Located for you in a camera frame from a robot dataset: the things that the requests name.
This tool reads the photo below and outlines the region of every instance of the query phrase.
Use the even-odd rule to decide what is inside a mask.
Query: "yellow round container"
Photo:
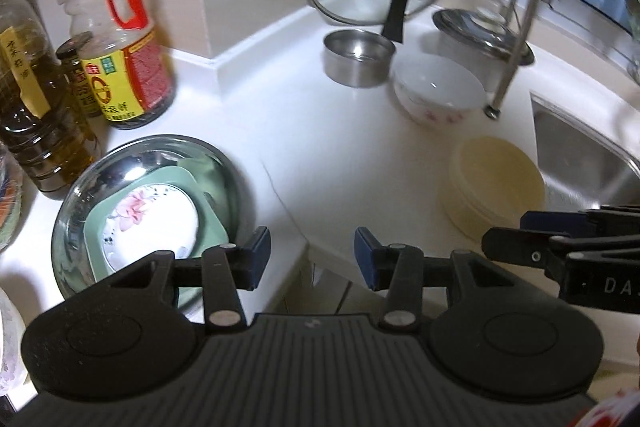
[[[456,147],[440,199],[453,224],[479,242],[491,227],[517,228],[522,214],[543,210],[545,184],[523,151],[482,136]]]

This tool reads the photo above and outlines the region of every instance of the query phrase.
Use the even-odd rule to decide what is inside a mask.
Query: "stainless steel sink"
[[[532,99],[547,210],[640,204],[640,165],[560,108]]]

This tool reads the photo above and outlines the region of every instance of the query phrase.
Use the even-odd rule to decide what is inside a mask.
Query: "countertop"
[[[428,10],[406,26],[404,47],[420,50],[436,31]],[[640,157],[640,115],[586,74],[539,48],[521,69],[499,121],[480,111],[447,130],[411,121],[388,84],[352,89],[322,73],[322,37],[335,29],[305,8],[265,28],[215,60],[171,51],[177,98],[155,122],[132,131],[98,124],[105,149],[152,134],[205,140],[231,158],[251,181],[256,225],[270,227],[271,261],[254,293],[241,293],[248,317],[272,305],[305,256],[362,284],[353,232],[366,226],[382,243],[408,243],[429,255],[479,246],[462,235],[438,204],[449,153],[459,141],[491,134],[510,140],[536,160],[530,97],[567,110]],[[21,230],[0,254],[0,286],[25,322],[62,301],[50,262],[50,234],[60,202],[25,184]],[[542,273],[525,279],[556,292]],[[426,291],[436,308],[444,291]],[[606,360],[637,365],[640,317],[586,311],[603,331]],[[33,387],[11,393],[20,406]]]

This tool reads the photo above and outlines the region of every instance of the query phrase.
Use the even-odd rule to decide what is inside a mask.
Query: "yellow paper label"
[[[2,46],[2,54],[14,74],[15,83],[20,88],[22,103],[33,116],[42,118],[49,112],[51,106],[44,96],[33,70],[31,70],[27,54],[12,26],[0,33],[0,46]]]
[[[95,100],[107,120],[130,120],[144,114],[131,87],[123,51],[82,60],[82,66]]]

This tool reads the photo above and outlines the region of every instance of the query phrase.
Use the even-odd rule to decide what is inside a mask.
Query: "white lettering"
[[[623,293],[626,293],[627,295],[631,295],[631,281],[625,282],[625,287],[622,288],[620,295],[622,295]]]
[[[616,280],[613,277],[607,277],[607,282],[604,283],[604,293],[613,293],[616,289]]]

